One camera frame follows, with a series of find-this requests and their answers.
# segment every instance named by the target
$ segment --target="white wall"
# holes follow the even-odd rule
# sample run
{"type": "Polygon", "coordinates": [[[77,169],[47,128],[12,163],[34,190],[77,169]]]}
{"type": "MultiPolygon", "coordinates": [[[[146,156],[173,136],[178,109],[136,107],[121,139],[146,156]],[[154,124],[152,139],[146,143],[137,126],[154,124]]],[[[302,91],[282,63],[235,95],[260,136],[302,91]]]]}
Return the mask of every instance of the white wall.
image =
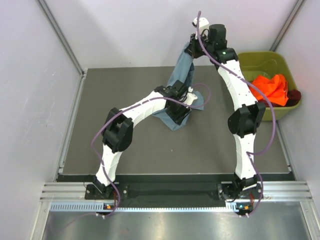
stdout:
{"type": "Polygon", "coordinates": [[[301,106],[280,123],[293,166],[307,180],[320,213],[320,1],[305,2],[277,52],[282,54],[302,94],[301,106]]]}
{"type": "MultiPolygon", "coordinates": [[[[83,68],[174,66],[198,11],[239,52],[269,50],[293,0],[46,0],[83,68]]],[[[206,57],[198,65],[210,64],[206,57]]]]}
{"type": "Polygon", "coordinates": [[[80,80],[35,0],[0,1],[0,239],[27,239],[80,80]]]}

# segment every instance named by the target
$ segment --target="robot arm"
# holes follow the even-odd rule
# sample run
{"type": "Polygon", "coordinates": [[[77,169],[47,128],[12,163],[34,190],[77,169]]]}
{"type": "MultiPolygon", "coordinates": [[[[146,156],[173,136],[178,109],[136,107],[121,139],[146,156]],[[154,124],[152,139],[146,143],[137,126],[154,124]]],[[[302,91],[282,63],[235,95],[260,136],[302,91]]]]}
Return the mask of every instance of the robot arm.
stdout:
{"type": "MultiPolygon", "coordinates": [[[[99,170],[96,173],[97,180],[108,186],[110,182],[107,180],[103,167],[109,178],[114,181],[116,178],[116,169],[121,154],[126,150],[132,141],[133,129],[142,120],[152,115],[157,111],[166,109],[167,114],[171,119],[181,124],[182,120],[190,113],[190,108],[171,102],[166,99],[156,99],[148,101],[153,98],[168,97],[179,100],[187,105],[191,105],[197,96],[193,93],[192,87],[186,87],[179,80],[173,86],[159,86],[152,91],[147,97],[136,102],[132,106],[139,106],[132,108],[132,106],[121,109],[121,111],[130,109],[119,117],[117,117],[106,129],[102,132],[103,136],[103,154],[102,160],[104,166],[100,164],[99,170]]],[[[106,119],[110,120],[114,115],[120,111],[113,108],[106,119]]]]}
{"type": "MultiPolygon", "coordinates": [[[[197,26],[197,18],[193,20],[192,25],[197,26]]],[[[198,36],[197,33],[191,35],[185,52],[193,58],[205,55],[199,43],[200,38],[207,52],[218,63],[243,78],[235,50],[227,47],[225,26],[222,24],[209,25],[208,20],[201,17],[199,32],[201,36],[198,36]]],[[[239,194],[257,186],[256,171],[247,152],[254,151],[257,128],[262,121],[266,107],[264,103],[257,101],[244,82],[220,65],[215,64],[215,67],[228,88],[234,106],[234,113],[229,117],[227,123],[236,145],[236,168],[232,191],[239,194]]]]}

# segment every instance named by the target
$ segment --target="gray table surface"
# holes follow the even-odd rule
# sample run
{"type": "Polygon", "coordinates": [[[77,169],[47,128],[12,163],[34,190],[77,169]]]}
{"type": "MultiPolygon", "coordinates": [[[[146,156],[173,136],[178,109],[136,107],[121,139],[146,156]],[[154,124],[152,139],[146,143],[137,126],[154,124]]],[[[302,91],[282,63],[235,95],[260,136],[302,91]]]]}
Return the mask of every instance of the gray table surface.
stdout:
{"type": "MultiPolygon", "coordinates": [[[[92,151],[92,138],[113,107],[128,107],[155,87],[166,85],[173,67],[89,69],[77,111],[63,174],[95,174],[100,162],[92,151]]],[[[194,83],[205,83],[212,97],[204,111],[193,110],[186,126],[171,131],[150,116],[133,131],[130,147],[122,154],[118,174],[226,174],[236,167],[236,144],[227,126],[233,103],[213,66],[197,66],[194,83]]],[[[204,87],[197,87],[206,98],[204,87]]],[[[257,131],[254,150],[262,150],[271,136],[271,122],[257,131]]],[[[102,152],[102,137],[96,148],[102,152]]],[[[288,173],[276,135],[269,151],[255,157],[262,173],[288,173]]]]}

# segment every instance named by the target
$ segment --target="orange cloth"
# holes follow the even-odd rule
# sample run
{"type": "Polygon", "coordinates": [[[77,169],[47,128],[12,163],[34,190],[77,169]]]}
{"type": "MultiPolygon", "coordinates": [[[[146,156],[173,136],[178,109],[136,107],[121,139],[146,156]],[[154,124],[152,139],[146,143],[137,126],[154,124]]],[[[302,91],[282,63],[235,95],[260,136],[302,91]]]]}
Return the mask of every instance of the orange cloth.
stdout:
{"type": "MultiPolygon", "coordinates": [[[[286,105],[288,101],[288,83],[285,76],[282,74],[275,75],[271,80],[259,75],[252,84],[261,90],[268,97],[271,103],[278,104],[280,106],[286,105]]],[[[252,87],[250,87],[250,90],[258,101],[264,99],[252,87]]]]}

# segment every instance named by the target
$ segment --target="black mounting bracket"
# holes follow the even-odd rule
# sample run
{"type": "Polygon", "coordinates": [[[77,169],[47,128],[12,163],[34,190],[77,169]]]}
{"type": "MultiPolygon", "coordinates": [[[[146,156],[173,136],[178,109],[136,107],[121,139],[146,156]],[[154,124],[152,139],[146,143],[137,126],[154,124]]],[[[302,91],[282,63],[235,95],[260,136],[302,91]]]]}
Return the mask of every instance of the black mounting bracket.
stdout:
{"type": "MultiPolygon", "coordinates": [[[[249,178],[248,182],[243,184],[247,184],[247,186],[250,186],[254,182],[257,183],[257,176],[249,178]]],[[[245,216],[246,214],[251,213],[254,209],[253,204],[248,201],[251,199],[251,195],[254,199],[259,199],[262,189],[259,183],[256,184],[255,187],[242,191],[240,190],[243,189],[241,187],[242,186],[239,186],[236,180],[230,183],[219,183],[217,185],[217,191],[220,200],[226,202],[234,202],[234,200],[240,200],[236,203],[236,213],[240,216],[245,216]]]]}
{"type": "MultiPolygon", "coordinates": [[[[112,117],[120,111],[117,108],[110,110],[105,122],[108,122],[112,117]]],[[[134,132],[134,123],[132,118],[128,118],[121,114],[116,117],[101,133],[103,136],[102,142],[111,148],[113,153],[126,150],[131,142],[134,132]]]]}
{"type": "Polygon", "coordinates": [[[104,189],[101,190],[95,184],[88,184],[85,188],[84,199],[86,200],[105,200],[108,199],[114,191],[112,186],[104,187],[104,189]]]}
{"type": "MultiPolygon", "coordinates": [[[[158,86],[154,91],[159,92],[164,97],[178,101],[188,94],[188,87],[180,80],[177,80],[172,86],[158,86]]],[[[191,112],[189,107],[182,106],[173,101],[166,101],[165,107],[165,112],[178,125],[180,125],[185,117],[191,112]]]]}
{"type": "Polygon", "coordinates": [[[229,118],[228,127],[232,134],[237,134],[243,138],[247,134],[255,134],[260,126],[266,110],[263,102],[238,108],[229,118]]]}
{"type": "Polygon", "coordinates": [[[243,178],[243,179],[240,179],[236,174],[234,174],[233,186],[236,189],[239,189],[240,192],[242,192],[241,191],[242,189],[256,185],[257,182],[258,182],[258,177],[256,174],[253,177],[243,178]]]}

